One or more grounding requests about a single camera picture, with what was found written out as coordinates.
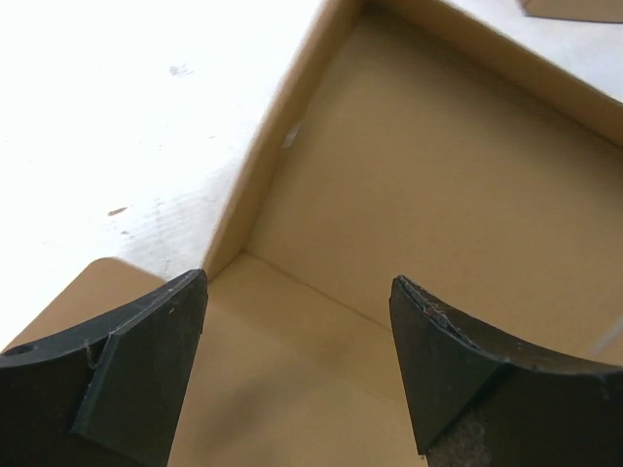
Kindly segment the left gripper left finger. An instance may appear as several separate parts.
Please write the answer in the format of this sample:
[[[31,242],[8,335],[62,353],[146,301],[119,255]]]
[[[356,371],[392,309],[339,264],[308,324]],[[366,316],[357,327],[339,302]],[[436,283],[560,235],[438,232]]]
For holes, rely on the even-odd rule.
[[[165,466],[207,306],[191,269],[1,355],[4,466]]]

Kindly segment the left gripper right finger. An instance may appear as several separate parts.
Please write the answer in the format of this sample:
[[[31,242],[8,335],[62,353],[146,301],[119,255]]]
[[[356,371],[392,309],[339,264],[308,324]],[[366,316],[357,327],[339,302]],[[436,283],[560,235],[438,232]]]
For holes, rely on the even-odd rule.
[[[618,466],[622,370],[520,340],[394,278],[391,331],[431,466]]]

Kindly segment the brown cardboard box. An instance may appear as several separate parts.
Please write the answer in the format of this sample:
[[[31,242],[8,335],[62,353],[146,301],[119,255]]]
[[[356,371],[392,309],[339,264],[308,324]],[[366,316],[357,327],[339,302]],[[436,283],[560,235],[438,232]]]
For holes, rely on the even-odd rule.
[[[621,23],[622,0],[520,0],[528,16],[569,21]]]
[[[5,1],[1,355],[191,270],[165,466],[431,466],[394,278],[622,370],[622,104],[456,1]]]

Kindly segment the folded brown cardboard box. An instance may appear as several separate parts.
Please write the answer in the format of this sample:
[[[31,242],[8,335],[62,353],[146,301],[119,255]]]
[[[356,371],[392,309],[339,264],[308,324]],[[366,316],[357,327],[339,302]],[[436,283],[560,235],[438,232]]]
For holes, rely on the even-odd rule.
[[[528,16],[569,21],[621,23],[622,0],[520,0]]]

